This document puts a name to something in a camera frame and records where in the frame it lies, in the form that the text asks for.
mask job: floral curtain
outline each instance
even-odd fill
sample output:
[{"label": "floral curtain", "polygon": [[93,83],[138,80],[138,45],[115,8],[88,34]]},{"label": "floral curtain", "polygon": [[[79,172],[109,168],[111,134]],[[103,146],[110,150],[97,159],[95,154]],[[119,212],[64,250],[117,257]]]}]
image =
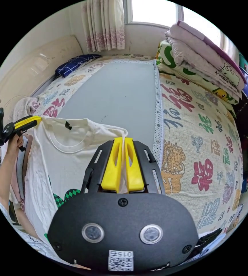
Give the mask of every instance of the floral curtain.
[{"label": "floral curtain", "polygon": [[86,0],[81,13],[88,52],[125,48],[122,0]]}]

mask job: printed bedsheet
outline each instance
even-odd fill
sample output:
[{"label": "printed bedsheet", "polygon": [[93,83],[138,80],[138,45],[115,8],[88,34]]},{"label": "printed bedsheet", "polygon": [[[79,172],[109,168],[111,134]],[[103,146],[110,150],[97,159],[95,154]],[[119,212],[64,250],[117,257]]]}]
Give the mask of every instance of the printed bedsheet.
[{"label": "printed bedsheet", "polygon": [[31,110],[32,115],[57,117],[66,102],[78,90],[78,88],[112,59],[147,61],[154,59],[154,57],[124,54],[108,55],[98,58],[82,68],[77,69],[67,77],[59,77],[54,80],[43,93],[38,95],[33,101],[30,101],[29,106],[26,109]]},{"label": "printed bedsheet", "polygon": [[243,180],[234,119],[218,97],[187,79],[160,73],[160,83],[166,194],[189,210],[199,234],[218,228],[226,232]]}]

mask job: folded quilt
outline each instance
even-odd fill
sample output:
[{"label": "folded quilt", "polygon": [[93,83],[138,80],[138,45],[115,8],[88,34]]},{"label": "folded quilt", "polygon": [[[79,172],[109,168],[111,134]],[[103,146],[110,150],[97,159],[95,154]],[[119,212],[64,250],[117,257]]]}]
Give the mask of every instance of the folded quilt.
[{"label": "folded quilt", "polygon": [[206,74],[198,71],[196,68],[193,68],[190,64],[188,64],[185,60],[180,61],[182,59],[183,53],[179,50],[179,45],[176,45],[173,50],[173,45],[171,45],[168,41],[164,40],[160,42],[158,52],[157,52],[157,66],[160,72],[170,73],[172,74],[173,70],[177,71],[179,74],[186,76],[192,82],[198,84],[199,86],[203,87],[204,89],[212,92],[219,98],[223,99],[224,101],[230,104],[237,104],[239,101],[239,97],[234,95],[231,96],[232,93],[228,89],[226,89],[222,84],[217,85],[216,81],[213,80],[211,77],[207,76]]},{"label": "folded quilt", "polygon": [[242,98],[242,92],[228,78],[216,70],[202,56],[194,52],[188,45],[170,37],[167,41],[172,47],[173,58],[177,65],[183,65],[188,70],[200,74],[201,77],[219,86],[236,100],[239,101]]},{"label": "folded quilt", "polygon": [[246,79],[238,65],[201,32],[183,21],[178,21],[165,33],[165,36],[166,39],[171,37],[187,44],[233,82],[239,91],[244,89]]}]

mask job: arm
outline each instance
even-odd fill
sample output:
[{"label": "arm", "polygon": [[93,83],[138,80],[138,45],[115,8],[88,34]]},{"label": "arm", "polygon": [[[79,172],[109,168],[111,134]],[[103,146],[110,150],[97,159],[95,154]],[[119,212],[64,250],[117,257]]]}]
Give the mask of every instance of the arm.
[{"label": "arm", "polygon": [[35,231],[35,228],[33,227],[32,223],[28,220],[28,217],[23,212],[23,210],[21,208],[16,207],[15,208],[15,213],[16,213],[16,217],[17,217],[17,220],[18,220],[19,224],[22,225],[22,227],[26,231],[26,233],[31,235],[32,237],[34,237],[36,239],[41,240],[38,237],[38,235]]},{"label": "arm", "polygon": [[15,160],[5,156],[0,167],[0,203],[9,212],[9,194]]},{"label": "arm", "polygon": [[14,138],[9,140],[7,152],[0,167],[0,203],[8,212],[11,178],[19,146],[21,145],[23,145],[22,136],[15,135]]}]

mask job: white t-shirt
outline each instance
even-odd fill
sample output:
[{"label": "white t-shirt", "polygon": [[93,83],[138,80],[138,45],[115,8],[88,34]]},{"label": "white t-shirt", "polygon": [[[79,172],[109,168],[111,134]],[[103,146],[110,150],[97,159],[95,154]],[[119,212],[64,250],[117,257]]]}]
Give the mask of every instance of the white t-shirt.
[{"label": "white t-shirt", "polygon": [[[65,127],[66,121],[71,130]],[[88,119],[42,117],[34,128],[25,178],[25,190],[29,190],[25,197],[26,215],[42,240],[48,242],[45,234],[65,198],[80,191],[85,170],[98,146],[127,135],[125,129]]]}]

